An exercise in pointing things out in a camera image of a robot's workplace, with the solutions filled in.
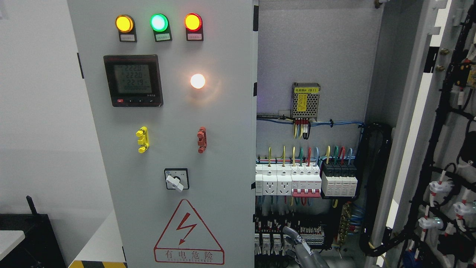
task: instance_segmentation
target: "white indicator light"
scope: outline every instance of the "white indicator light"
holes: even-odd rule
[[[190,78],[190,84],[194,88],[200,89],[205,85],[205,77],[200,73],[194,74],[192,78]]]

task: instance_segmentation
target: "green indicator light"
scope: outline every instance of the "green indicator light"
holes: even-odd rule
[[[155,14],[150,18],[150,25],[154,31],[165,31],[169,26],[169,21],[166,16]]]

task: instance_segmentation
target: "digital power meter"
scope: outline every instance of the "digital power meter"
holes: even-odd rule
[[[162,86],[157,55],[106,55],[104,66],[112,106],[162,106]]]

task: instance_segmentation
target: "warning triangle sign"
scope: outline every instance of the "warning triangle sign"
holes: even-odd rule
[[[182,199],[154,247],[156,262],[225,264],[225,251],[192,204]]]

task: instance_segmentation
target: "lcd display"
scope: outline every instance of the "lcd display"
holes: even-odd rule
[[[150,94],[149,66],[147,64],[114,65],[117,90],[120,94]]]

